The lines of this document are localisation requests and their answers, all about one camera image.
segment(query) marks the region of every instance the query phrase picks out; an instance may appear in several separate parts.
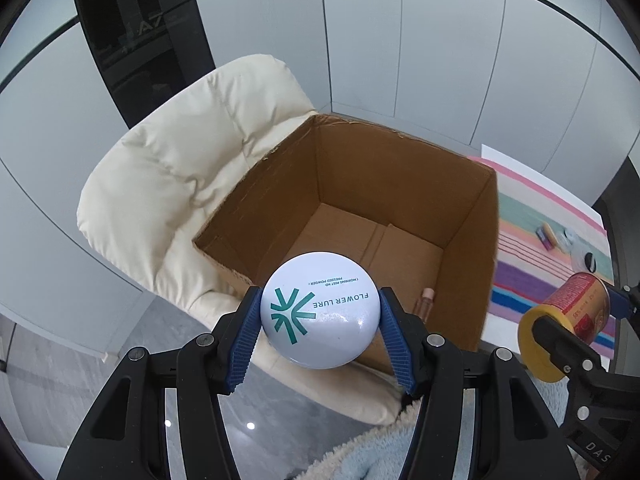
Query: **white lid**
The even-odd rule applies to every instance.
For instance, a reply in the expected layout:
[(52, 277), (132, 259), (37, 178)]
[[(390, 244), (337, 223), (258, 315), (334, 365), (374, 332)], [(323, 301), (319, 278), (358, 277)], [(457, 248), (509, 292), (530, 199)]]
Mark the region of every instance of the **white lid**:
[(334, 368), (353, 361), (371, 343), (380, 322), (380, 298), (354, 261), (307, 253), (269, 278), (260, 317), (281, 355), (306, 368)]

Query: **striped mat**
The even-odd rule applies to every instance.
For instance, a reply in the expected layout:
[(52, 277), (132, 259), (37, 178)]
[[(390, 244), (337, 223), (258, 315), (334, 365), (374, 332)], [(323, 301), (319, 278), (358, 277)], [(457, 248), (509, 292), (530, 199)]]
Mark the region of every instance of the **striped mat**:
[[(601, 225), (526, 177), (481, 158), (498, 175), (500, 232), (498, 261), (489, 312), (518, 323), (522, 314), (549, 297), (572, 271), (571, 258), (559, 249), (547, 251), (536, 229), (547, 222), (556, 232), (571, 227), (596, 259), (596, 275), (613, 283), (607, 233)], [(616, 325), (609, 317), (591, 347), (613, 358)]]

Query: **green flower logo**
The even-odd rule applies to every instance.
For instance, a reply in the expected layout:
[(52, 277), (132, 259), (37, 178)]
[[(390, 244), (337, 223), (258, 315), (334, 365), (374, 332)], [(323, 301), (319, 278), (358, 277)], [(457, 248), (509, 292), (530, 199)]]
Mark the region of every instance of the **green flower logo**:
[[(282, 291), (279, 288), (277, 288), (276, 296), (278, 297), (278, 301), (280, 302), (280, 304), (276, 305), (275, 303), (271, 303), (271, 309), (277, 310), (279, 312), (284, 312), (286, 310), (289, 310), (293, 306), (293, 303), (296, 301), (298, 293), (299, 293), (299, 290), (294, 288), (293, 292), (291, 293), (291, 296), (289, 297), (289, 301), (284, 301), (284, 296), (282, 295)], [(276, 325), (274, 327), (276, 329), (276, 332), (280, 330), (280, 327), (282, 325), (284, 325), (284, 327), (287, 329), (287, 334), (289, 335), (289, 341), (291, 341), (292, 345), (295, 345), (298, 342), (298, 340), (296, 339), (296, 333), (293, 331), (293, 327), (291, 326), (291, 323), (293, 323), (293, 325), (298, 329), (298, 331), (302, 335), (306, 335), (306, 329), (304, 326), (302, 326), (302, 323), (300, 323), (300, 320), (298, 318), (300, 317), (305, 319), (316, 318), (316, 314), (313, 314), (311, 312), (300, 312), (300, 309), (303, 306), (305, 306), (308, 303), (308, 301), (314, 296), (315, 296), (314, 293), (312, 292), (308, 293), (304, 298), (302, 298), (296, 304), (296, 306), (293, 307), (293, 310), (291, 311), (291, 321), (289, 321), (289, 319), (287, 319), (287, 316), (285, 316), (284, 314), (271, 314), (271, 319), (277, 320)]]

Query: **brown cardboard box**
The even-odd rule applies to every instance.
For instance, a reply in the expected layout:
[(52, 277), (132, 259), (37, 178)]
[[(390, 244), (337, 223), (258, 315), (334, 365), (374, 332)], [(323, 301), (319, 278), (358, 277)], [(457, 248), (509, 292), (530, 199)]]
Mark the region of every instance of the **brown cardboard box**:
[[(476, 350), (494, 275), (494, 170), (384, 126), (316, 115), (258, 162), (194, 244), (239, 292), (286, 260), (354, 260), (406, 310), (436, 291), (428, 329)], [(380, 334), (358, 361), (391, 367)]]

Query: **marble floor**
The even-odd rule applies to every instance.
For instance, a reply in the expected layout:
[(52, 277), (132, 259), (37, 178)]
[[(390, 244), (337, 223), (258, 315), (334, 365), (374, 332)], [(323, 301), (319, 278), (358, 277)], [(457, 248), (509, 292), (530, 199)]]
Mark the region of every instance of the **marble floor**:
[[(13, 325), (0, 321), (3, 346)], [(134, 346), (152, 353), (179, 348), (202, 332), (206, 329), (199, 322), (156, 298), (121, 355)], [(100, 359), (16, 327), (6, 377), (27, 440), (69, 446), (112, 371), (113, 366)], [(220, 405), (243, 480), (283, 480), (370, 428), (301, 396), (253, 365), (233, 395), (220, 397)], [(171, 422), (167, 442), (172, 478), (180, 480), (185, 477), (175, 390), (166, 391), (166, 419)], [(253, 430), (247, 428), (249, 422)]]

